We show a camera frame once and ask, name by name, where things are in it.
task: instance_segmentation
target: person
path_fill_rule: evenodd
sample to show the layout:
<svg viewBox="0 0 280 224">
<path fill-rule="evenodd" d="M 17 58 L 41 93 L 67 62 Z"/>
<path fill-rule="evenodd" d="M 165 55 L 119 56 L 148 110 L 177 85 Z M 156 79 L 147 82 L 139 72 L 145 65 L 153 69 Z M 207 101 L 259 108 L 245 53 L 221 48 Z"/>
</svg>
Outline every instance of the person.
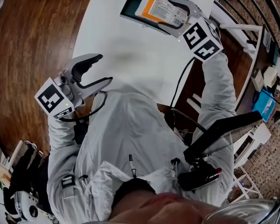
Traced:
<svg viewBox="0 0 280 224">
<path fill-rule="evenodd" d="M 205 88 L 198 123 L 206 129 L 218 119 L 236 115 L 227 64 L 223 53 L 203 63 Z M 93 109 L 103 99 L 104 95 L 98 94 Z M 62 224 L 197 224 L 229 193 L 233 147 L 208 157 L 209 164 L 222 169 L 216 181 L 195 191 L 183 190 L 177 176 L 190 168 L 183 156 L 187 147 L 169 128 L 156 103 L 143 94 L 109 91 L 105 105 L 91 116 L 80 146 L 73 140 L 73 126 L 49 118 L 47 191 L 52 211 Z M 196 129 L 193 141 L 201 135 Z M 226 146 L 226 142 L 219 139 L 212 148 Z M 175 158 L 181 161 L 177 168 L 171 164 Z"/>
<path fill-rule="evenodd" d="M 13 195 L 17 191 L 26 191 L 28 193 L 31 192 L 31 182 L 35 178 L 35 173 L 38 169 L 38 166 L 41 162 L 43 152 L 38 151 L 33 159 L 31 165 L 28 168 L 28 165 L 31 161 L 31 157 L 37 149 L 36 144 L 31 143 L 30 141 L 25 141 L 25 145 L 27 146 L 27 150 L 25 154 L 19 159 L 18 163 L 14 167 L 14 171 L 10 178 L 10 186 L 9 188 L 3 188 L 3 201 L 6 211 L 8 212 L 8 217 L 12 218 L 11 215 L 17 215 L 18 212 L 15 209 L 14 197 Z M 21 221 L 21 218 L 14 219 L 14 222 Z"/>
</svg>

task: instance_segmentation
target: brown carpet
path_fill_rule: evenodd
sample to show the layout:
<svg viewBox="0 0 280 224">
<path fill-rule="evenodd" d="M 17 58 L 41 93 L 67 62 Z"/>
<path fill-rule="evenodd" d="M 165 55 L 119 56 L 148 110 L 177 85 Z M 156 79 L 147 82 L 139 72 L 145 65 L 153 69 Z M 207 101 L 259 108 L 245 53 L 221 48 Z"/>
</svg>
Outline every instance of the brown carpet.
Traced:
<svg viewBox="0 0 280 224">
<path fill-rule="evenodd" d="M 249 0 L 242 1 L 256 18 L 257 22 L 260 25 L 263 25 L 264 21 L 254 5 Z M 256 0 L 256 2 L 261 7 L 265 17 L 271 25 L 280 47 L 280 32 L 270 9 L 264 0 Z M 274 2 L 280 13 L 280 0 L 274 0 Z M 225 4 L 225 2 L 221 3 L 230 11 L 231 14 L 234 15 L 239 23 L 242 23 L 241 19 L 238 18 L 238 16 L 228 5 Z M 249 15 L 236 0 L 232 0 L 231 3 L 242 14 L 242 16 L 248 20 L 249 24 L 254 24 Z M 280 101 L 280 93 L 277 93 L 276 98 Z M 280 105 L 277 104 L 275 110 L 280 110 Z M 259 159 L 257 159 L 253 164 L 247 162 L 244 168 L 259 188 L 263 197 L 271 198 L 273 196 L 280 195 L 280 123 L 274 125 L 273 116 L 271 116 L 266 125 L 272 133 L 270 140 L 265 145 L 261 145 L 258 148 L 261 153 L 261 157 L 259 157 Z"/>
</svg>

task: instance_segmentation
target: sleeve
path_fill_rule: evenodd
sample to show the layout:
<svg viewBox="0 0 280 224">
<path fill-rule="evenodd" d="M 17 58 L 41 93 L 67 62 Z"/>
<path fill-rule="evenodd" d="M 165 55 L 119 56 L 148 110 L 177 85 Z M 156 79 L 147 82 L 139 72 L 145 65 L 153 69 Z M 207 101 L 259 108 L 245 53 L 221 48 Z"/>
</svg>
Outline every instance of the sleeve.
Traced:
<svg viewBox="0 0 280 224">
<path fill-rule="evenodd" d="M 218 119 L 236 115 L 233 78 L 227 64 L 228 59 L 223 53 L 203 63 L 205 88 L 198 123 L 206 129 Z M 201 135 L 202 131 L 196 129 L 193 141 Z M 220 138 L 210 148 L 214 150 L 226 145 L 228 145 L 226 139 Z M 195 194 L 201 201 L 220 205 L 227 197 L 233 183 L 233 146 L 215 152 L 207 158 L 207 162 L 214 168 L 221 168 L 222 173 L 217 181 L 196 190 Z"/>
<path fill-rule="evenodd" d="M 48 164 L 47 193 L 53 213 L 60 217 L 64 203 L 61 180 L 73 171 L 80 146 L 74 141 L 73 122 L 62 122 L 49 117 L 48 123 L 51 152 Z"/>
</svg>

